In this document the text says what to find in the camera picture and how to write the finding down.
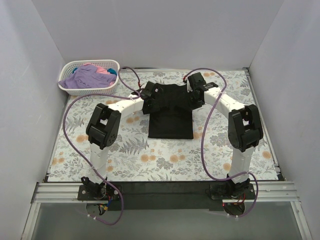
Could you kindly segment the black t shirt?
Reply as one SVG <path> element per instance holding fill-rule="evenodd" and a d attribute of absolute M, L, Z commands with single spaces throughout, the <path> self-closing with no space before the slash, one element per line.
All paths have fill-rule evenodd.
<path fill-rule="evenodd" d="M 148 137 L 152 139 L 192 140 L 193 113 L 186 85 L 156 83 L 151 95 Z"/>

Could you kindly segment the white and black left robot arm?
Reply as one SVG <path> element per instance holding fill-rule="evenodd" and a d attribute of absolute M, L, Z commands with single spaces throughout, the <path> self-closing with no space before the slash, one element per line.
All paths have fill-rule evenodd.
<path fill-rule="evenodd" d="M 117 139 L 121 118 L 155 106 L 153 100 L 162 91 L 161 87 L 149 81 L 139 92 L 140 96 L 131 94 L 117 103 L 99 103 L 95 107 L 86 128 L 90 143 L 90 172 L 89 176 L 81 178 L 86 193 L 94 200 L 104 200 L 110 192 L 104 182 L 107 179 L 107 156 Z"/>

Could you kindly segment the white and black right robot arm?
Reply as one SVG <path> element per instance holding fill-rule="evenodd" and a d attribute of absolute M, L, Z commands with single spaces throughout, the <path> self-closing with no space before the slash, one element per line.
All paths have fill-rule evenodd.
<path fill-rule="evenodd" d="M 252 155 L 264 137 L 258 107 L 245 105 L 224 93 L 225 87 L 207 83 L 198 69 L 185 75 L 183 82 L 191 95 L 191 103 L 197 106 L 208 104 L 218 110 L 228 120 L 227 138 L 232 146 L 232 162 L 226 178 L 209 177 L 215 182 L 210 185 L 213 197 L 227 196 L 237 199 L 245 194 L 250 186 L 250 164 Z"/>

